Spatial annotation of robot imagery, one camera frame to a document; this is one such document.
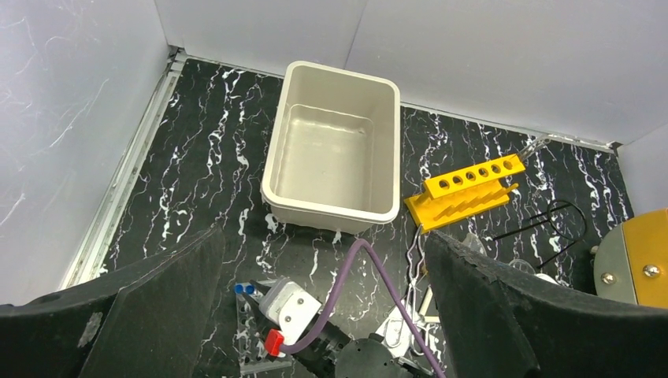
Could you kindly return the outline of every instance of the black marble surface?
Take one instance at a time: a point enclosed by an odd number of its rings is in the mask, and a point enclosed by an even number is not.
[[[161,127],[105,259],[103,271],[119,269],[169,248],[186,235],[221,224],[232,249],[204,335],[194,376],[238,376],[237,281],[290,276],[324,301],[344,253],[355,238],[368,239],[384,259],[401,292],[407,286],[406,249],[415,226],[403,206],[390,224],[346,235],[279,224],[262,201],[260,182],[268,149],[280,79],[188,60]],[[518,152],[531,137],[411,108],[402,108],[402,197],[421,191],[430,176]],[[553,198],[582,208],[589,231],[583,242],[543,272],[560,284],[594,292],[588,254],[603,235],[633,215],[613,154],[552,142],[532,156],[524,174],[508,181],[520,187],[511,203],[444,228],[456,239],[478,234],[489,256],[502,262],[522,258],[537,265],[567,244],[544,226],[493,242],[519,228]],[[571,218],[559,222],[577,227]],[[366,337],[393,303],[377,272],[360,254],[332,321],[344,332]],[[442,364],[443,337],[437,343]],[[309,376],[292,370],[259,376]]]

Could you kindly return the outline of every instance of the yellow test tube rack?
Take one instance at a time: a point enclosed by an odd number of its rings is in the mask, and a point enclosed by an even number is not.
[[[504,187],[500,179],[525,171],[516,154],[499,157],[425,180],[425,191],[404,202],[422,233],[460,221],[510,201],[508,193],[519,187]]]

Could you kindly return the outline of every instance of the black wire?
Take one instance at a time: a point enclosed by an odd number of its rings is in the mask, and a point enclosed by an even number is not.
[[[558,206],[558,207],[556,207],[556,208],[554,208],[554,209],[551,209],[551,205],[554,204],[554,203],[557,203],[557,202],[563,202],[565,205]],[[552,216],[551,216],[551,215],[552,215],[552,212],[553,212],[553,211],[556,211],[556,210],[558,210],[558,209],[565,209],[565,208],[567,208],[567,207],[573,207],[573,208],[575,209],[575,211],[578,213],[578,215],[580,215],[580,218],[582,219],[582,224],[584,225],[584,227],[583,227],[583,229],[582,229],[582,232],[580,233],[579,237],[577,237],[577,238],[570,238],[569,236],[567,236],[567,235],[561,233],[561,232],[557,229],[556,224],[554,224],[554,223],[552,222]],[[583,240],[583,239],[585,238],[585,236],[587,235],[587,230],[588,230],[587,217],[585,217],[585,213],[583,213],[582,210],[581,210],[579,207],[577,207],[577,205],[575,205],[574,203],[572,203],[572,202],[570,202],[570,201],[565,201],[565,200],[562,200],[562,199],[556,199],[556,200],[551,201],[550,203],[548,203],[548,204],[547,204],[547,218],[548,218],[548,220],[550,221],[550,226],[552,226],[552,228],[559,234],[559,236],[562,236],[562,237],[564,237],[565,239],[570,240],[570,243],[569,243],[567,246],[565,246],[564,248],[562,248],[562,250],[560,250],[560,251],[557,252],[556,254],[553,254],[553,255],[552,255],[550,258],[548,258],[547,260],[545,260],[545,261],[543,261],[542,263],[538,264],[538,265],[536,266],[536,270],[541,270],[541,269],[542,269],[548,262],[550,262],[550,261],[556,259],[558,256],[560,256],[561,254],[563,254],[564,252],[566,252],[569,248],[571,248],[573,245],[575,245],[575,243],[577,243],[577,242]]]

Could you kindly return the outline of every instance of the red cap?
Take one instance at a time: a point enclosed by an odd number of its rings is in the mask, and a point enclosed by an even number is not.
[[[278,357],[280,353],[279,348],[285,338],[277,329],[269,330],[267,340],[265,340],[265,349],[270,356]]]

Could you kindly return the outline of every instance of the metal frame edge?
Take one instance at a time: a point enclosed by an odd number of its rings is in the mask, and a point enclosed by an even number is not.
[[[156,85],[142,120],[121,157],[121,162],[113,174],[98,211],[58,290],[93,280],[99,275],[113,234],[139,177],[139,170],[148,155],[150,145],[160,127],[162,116],[188,58],[183,52],[177,51],[169,59],[167,69]]]

